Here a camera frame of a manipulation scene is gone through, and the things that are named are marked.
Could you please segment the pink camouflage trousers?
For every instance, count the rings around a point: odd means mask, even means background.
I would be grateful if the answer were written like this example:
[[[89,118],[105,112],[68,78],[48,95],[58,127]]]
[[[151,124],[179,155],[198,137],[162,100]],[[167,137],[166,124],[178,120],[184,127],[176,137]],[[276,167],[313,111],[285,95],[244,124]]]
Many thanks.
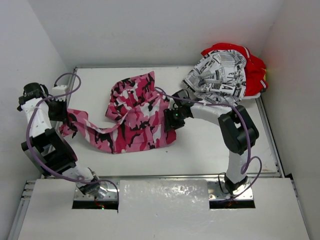
[[[163,148],[177,139],[174,129],[165,130],[164,111],[170,100],[155,90],[153,71],[118,81],[110,92],[105,116],[115,126],[100,128],[87,112],[69,108],[68,122],[59,132],[66,137],[81,134],[93,147],[110,154]]]

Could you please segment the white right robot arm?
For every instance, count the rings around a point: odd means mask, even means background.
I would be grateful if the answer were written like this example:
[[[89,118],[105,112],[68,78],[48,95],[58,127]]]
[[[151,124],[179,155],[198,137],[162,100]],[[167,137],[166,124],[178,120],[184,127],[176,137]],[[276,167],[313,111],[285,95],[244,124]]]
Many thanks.
[[[229,150],[224,188],[232,195],[248,179],[251,148],[260,136],[247,109],[242,105],[229,106],[192,100],[183,89],[171,98],[174,99],[173,108],[163,111],[166,132],[182,128],[187,118],[205,120],[220,128],[224,144]]]

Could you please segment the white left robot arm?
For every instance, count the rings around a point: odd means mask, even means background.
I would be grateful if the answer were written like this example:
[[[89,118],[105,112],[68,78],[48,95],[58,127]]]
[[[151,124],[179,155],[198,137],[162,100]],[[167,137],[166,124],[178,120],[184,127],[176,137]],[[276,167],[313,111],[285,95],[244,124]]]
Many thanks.
[[[17,110],[24,112],[30,129],[29,140],[21,148],[45,177],[56,174],[75,181],[83,195],[97,198],[101,192],[98,177],[88,167],[77,164],[77,156],[52,122],[68,123],[66,85],[56,85],[51,99],[45,85],[32,82],[24,86],[23,94],[18,99]]]

